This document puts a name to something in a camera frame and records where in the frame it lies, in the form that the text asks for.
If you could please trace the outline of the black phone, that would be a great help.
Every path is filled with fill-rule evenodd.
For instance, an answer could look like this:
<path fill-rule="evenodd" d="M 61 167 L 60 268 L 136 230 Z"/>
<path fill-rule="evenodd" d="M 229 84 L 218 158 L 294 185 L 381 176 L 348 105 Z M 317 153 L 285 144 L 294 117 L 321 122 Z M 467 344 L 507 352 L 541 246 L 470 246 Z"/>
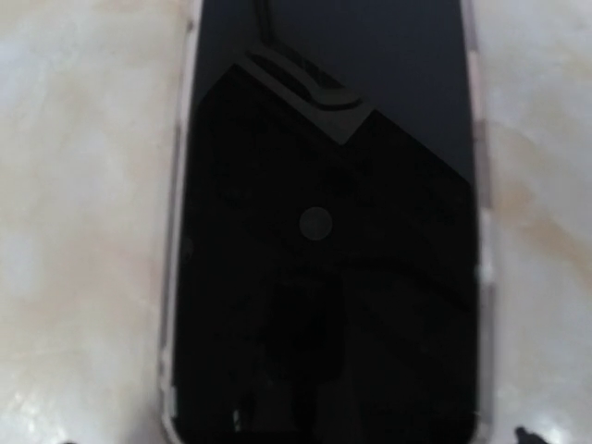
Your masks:
<path fill-rule="evenodd" d="M 159 344 L 170 443 L 486 443 L 470 1 L 193 1 Z"/>

